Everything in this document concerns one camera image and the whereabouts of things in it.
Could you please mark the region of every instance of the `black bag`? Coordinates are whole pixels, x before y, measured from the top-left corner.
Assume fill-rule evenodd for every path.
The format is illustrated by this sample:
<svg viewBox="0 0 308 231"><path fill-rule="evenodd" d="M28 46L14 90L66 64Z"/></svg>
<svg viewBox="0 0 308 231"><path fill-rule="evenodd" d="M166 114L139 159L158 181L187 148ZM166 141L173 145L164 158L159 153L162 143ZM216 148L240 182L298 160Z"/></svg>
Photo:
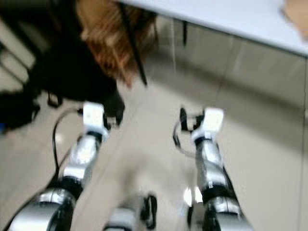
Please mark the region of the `black bag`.
<svg viewBox="0 0 308 231"><path fill-rule="evenodd" d="M40 106L24 91L0 92L0 123L14 129L35 119Z"/></svg>

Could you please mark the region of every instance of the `tiled floor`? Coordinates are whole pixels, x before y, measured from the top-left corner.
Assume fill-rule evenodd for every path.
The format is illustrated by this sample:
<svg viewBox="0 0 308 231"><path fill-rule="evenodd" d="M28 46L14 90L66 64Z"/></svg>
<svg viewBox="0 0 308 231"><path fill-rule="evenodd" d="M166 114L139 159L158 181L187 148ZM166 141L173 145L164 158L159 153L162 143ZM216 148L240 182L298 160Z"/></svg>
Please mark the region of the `tiled floor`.
<svg viewBox="0 0 308 231"><path fill-rule="evenodd" d="M119 86L126 103L123 123L103 145L92 180L81 196L72 230L102 230L112 208L127 195L155 192L158 231L185 230L184 190L194 184L194 160L180 154L172 129L181 105L225 109L218 137L240 203L256 231L296 230L299 212L303 121L294 108L264 100L227 82L202 78L186 67L173 73L170 56L154 52L146 63L149 86ZM36 121L0 139L0 229L22 202L42 188L53 171L51 132L64 108L46 106ZM70 116L59 128L59 153L82 131Z"/></svg>

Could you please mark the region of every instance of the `white table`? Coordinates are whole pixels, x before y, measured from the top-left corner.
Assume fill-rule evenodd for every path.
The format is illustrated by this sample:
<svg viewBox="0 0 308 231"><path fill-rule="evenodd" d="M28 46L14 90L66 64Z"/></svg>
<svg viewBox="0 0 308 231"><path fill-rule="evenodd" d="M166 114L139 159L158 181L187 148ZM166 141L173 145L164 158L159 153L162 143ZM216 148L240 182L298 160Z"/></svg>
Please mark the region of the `white table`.
<svg viewBox="0 0 308 231"><path fill-rule="evenodd" d="M120 0L161 15L308 56L308 42L284 17L284 0Z"/></svg>

